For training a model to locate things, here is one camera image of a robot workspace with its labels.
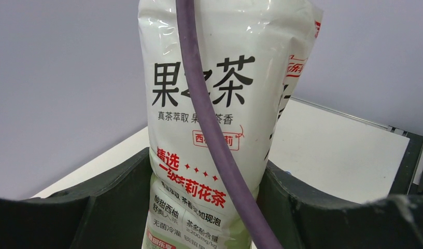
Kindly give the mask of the green orange label bottle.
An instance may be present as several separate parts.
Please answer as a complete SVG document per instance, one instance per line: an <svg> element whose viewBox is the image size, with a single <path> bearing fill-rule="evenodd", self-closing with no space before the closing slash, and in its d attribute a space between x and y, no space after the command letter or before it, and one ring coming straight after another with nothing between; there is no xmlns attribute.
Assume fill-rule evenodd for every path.
<svg viewBox="0 0 423 249"><path fill-rule="evenodd" d="M318 36L310 1L194 1L207 93L257 197L276 123ZM144 248L250 248L208 150L182 63L175 1L140 1L153 170Z"/></svg>

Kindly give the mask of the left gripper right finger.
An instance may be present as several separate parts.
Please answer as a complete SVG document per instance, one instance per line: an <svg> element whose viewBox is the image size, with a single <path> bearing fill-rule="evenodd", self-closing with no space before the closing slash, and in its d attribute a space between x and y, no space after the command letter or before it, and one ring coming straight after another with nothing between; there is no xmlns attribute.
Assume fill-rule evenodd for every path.
<svg viewBox="0 0 423 249"><path fill-rule="evenodd" d="M423 248L423 195L354 203L268 162L257 203L284 248Z"/></svg>

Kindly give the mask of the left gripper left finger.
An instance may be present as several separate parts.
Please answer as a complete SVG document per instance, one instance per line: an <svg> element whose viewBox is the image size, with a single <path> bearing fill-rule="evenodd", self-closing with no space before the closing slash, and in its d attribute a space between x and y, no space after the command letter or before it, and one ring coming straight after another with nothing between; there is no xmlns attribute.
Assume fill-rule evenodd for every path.
<svg viewBox="0 0 423 249"><path fill-rule="evenodd" d="M141 248L149 150L46 198L0 198L0 248Z"/></svg>

